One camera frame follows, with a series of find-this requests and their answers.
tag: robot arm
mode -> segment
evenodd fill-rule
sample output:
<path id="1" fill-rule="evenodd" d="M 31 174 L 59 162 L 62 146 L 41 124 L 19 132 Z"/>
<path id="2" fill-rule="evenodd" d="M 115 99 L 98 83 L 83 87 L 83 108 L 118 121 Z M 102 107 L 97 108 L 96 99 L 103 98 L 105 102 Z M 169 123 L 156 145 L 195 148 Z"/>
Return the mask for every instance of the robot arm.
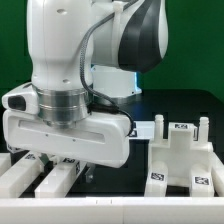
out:
<path id="1" fill-rule="evenodd" d="M 2 98 L 7 109 L 3 116 L 7 143 L 120 167 L 129 155 L 130 123 L 123 115 L 89 110 L 91 63 L 132 71 L 145 71 L 158 64 L 167 43 L 164 0 L 29 0 L 27 13 L 32 83 Z M 85 39 L 87 31 L 111 13 L 108 22 Z M 160 41 L 161 27 L 165 27 L 165 44 Z M 81 69 L 80 57 L 84 59 Z"/>

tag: white stand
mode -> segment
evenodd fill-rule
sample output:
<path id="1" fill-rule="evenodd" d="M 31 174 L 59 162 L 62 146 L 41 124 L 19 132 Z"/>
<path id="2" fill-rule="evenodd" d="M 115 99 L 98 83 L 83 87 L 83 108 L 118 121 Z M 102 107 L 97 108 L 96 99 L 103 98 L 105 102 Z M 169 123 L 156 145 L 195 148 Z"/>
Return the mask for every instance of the white stand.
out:
<path id="1" fill-rule="evenodd" d="M 86 162 L 63 159 L 35 190 L 35 197 L 64 198 L 85 166 Z"/>
<path id="2" fill-rule="evenodd" d="M 18 198 L 43 171 L 38 156 L 29 152 L 0 177 L 0 198 Z"/>
<path id="3" fill-rule="evenodd" d="M 200 119 L 198 140 L 193 124 L 170 123 L 166 140 L 163 116 L 156 116 L 145 196 L 164 197 L 167 185 L 189 187 L 191 197 L 213 197 L 214 186 L 224 195 L 224 166 L 208 142 L 208 123 L 208 118 Z"/>

